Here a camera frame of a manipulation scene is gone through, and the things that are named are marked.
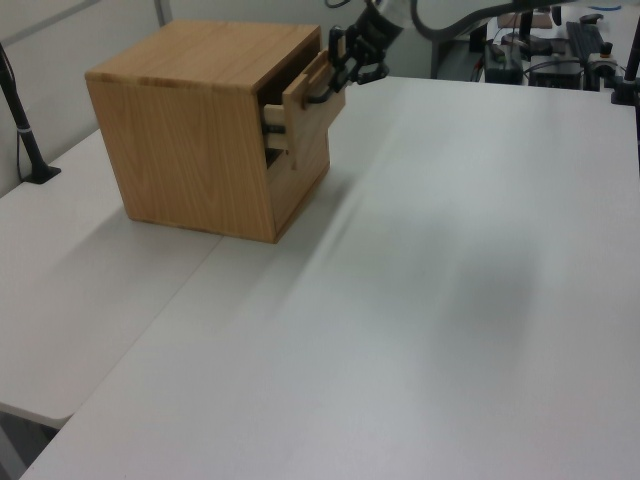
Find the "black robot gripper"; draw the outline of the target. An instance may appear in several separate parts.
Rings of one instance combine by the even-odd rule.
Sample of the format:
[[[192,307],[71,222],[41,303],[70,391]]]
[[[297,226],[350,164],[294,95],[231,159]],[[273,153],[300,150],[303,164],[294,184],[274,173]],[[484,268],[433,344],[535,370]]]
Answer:
[[[338,93],[351,83],[364,85],[386,78],[389,67],[375,54],[384,54],[402,32],[403,28],[385,18],[374,4],[367,4],[348,29],[333,26],[328,36],[328,58],[333,67],[329,91]]]

